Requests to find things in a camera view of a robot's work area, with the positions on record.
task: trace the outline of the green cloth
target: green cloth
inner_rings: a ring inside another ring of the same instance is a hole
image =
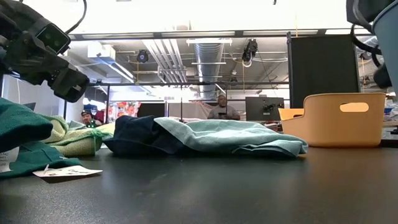
[[[10,163],[11,171],[0,173],[0,179],[31,175],[34,171],[44,170],[46,165],[58,169],[80,165],[80,161],[67,159],[54,147],[42,142],[30,142],[19,147],[17,160]]]
[[[0,98],[0,152],[50,137],[51,123],[26,106]]]
[[[61,116],[44,116],[53,124],[51,136],[42,142],[60,151],[64,156],[94,156],[101,148],[103,138],[111,133],[96,128],[70,129]]]

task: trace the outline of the computer monitor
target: computer monitor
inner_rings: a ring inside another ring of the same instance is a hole
[[[283,98],[246,97],[246,121],[280,121]]]
[[[358,62],[349,35],[288,35],[290,108],[320,93],[359,93]]]

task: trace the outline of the bin handle hole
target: bin handle hole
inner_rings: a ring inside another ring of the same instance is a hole
[[[346,113],[363,113],[369,110],[369,105],[367,103],[342,103],[340,110]]]

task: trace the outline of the person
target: person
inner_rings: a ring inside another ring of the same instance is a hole
[[[102,125],[100,121],[93,119],[93,115],[91,114],[91,112],[88,111],[81,112],[81,120],[87,128],[96,128]]]
[[[224,95],[218,96],[217,103],[218,105],[211,109],[207,119],[233,119],[236,121],[241,119],[235,108],[226,104]]]

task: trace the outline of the teal cloth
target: teal cloth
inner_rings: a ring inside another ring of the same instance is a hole
[[[156,118],[184,145],[201,152],[240,153],[275,151],[297,157],[308,144],[295,136],[279,134],[261,124],[245,121],[204,120],[183,124],[171,118]]]
[[[0,152],[50,137],[52,124],[26,106],[0,98]]]
[[[37,170],[44,170],[46,165],[49,168],[58,169],[62,167],[78,166],[78,159],[67,159],[54,147],[42,142],[30,142],[19,147],[17,160],[10,163],[8,172],[0,173],[0,179],[31,175]]]

